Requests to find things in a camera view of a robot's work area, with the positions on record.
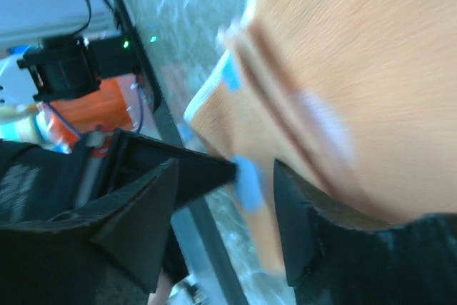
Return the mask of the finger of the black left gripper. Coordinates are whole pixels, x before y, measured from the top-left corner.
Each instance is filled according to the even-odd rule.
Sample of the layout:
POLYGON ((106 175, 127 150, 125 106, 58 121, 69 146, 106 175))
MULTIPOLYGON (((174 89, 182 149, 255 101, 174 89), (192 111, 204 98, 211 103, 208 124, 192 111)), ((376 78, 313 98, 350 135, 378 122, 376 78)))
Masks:
POLYGON ((132 184, 151 175, 151 205, 180 209, 235 179, 235 163, 182 147, 165 144, 140 134, 114 132, 109 156, 113 159, 108 191, 132 184))

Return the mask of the orange patterned towel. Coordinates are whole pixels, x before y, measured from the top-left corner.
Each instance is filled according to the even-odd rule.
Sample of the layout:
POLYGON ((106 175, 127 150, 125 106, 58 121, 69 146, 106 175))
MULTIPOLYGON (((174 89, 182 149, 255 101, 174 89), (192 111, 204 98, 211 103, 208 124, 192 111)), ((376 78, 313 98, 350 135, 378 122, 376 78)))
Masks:
POLYGON ((456 211, 456 0, 248 0, 185 120, 233 159, 270 273, 275 160, 369 216, 456 211))

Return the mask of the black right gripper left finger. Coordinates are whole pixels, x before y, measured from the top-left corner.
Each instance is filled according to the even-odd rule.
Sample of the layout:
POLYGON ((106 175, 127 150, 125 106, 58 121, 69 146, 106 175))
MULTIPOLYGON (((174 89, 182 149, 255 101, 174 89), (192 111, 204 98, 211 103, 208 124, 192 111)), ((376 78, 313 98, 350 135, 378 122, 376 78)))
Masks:
POLYGON ((3 304, 132 303, 158 281, 173 209, 153 208, 151 175, 111 192, 110 216, 1 226, 3 304))

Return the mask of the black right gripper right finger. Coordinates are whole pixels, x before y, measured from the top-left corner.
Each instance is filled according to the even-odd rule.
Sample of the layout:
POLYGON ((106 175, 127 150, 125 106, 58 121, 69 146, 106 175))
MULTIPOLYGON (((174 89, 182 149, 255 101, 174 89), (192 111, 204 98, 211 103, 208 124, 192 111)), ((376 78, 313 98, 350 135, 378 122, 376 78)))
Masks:
POLYGON ((277 161, 273 195, 298 304, 454 304, 456 215, 391 225, 319 191, 277 161))

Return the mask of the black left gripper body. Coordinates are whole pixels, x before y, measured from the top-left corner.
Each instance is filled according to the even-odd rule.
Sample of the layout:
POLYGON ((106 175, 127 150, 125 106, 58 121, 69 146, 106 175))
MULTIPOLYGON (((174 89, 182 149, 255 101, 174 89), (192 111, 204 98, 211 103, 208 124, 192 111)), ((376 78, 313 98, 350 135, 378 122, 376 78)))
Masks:
POLYGON ((110 216, 121 201, 102 184, 113 159, 110 139, 83 139, 70 154, 1 141, 1 224, 110 216))

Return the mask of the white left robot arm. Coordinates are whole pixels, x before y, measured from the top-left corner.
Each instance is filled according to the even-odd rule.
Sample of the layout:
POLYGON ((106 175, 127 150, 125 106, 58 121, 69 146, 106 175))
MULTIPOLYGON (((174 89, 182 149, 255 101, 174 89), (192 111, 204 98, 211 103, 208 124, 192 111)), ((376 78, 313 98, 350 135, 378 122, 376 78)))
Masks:
MULTIPOLYGON (((83 44, 49 39, 17 62, 37 88, 37 101, 74 100, 102 79, 138 71, 143 59, 119 39, 83 44)), ((1 230, 58 231, 88 224, 147 199, 156 218, 236 178, 236 165, 137 132, 97 126, 67 154, 38 144, 1 142, 1 230)))

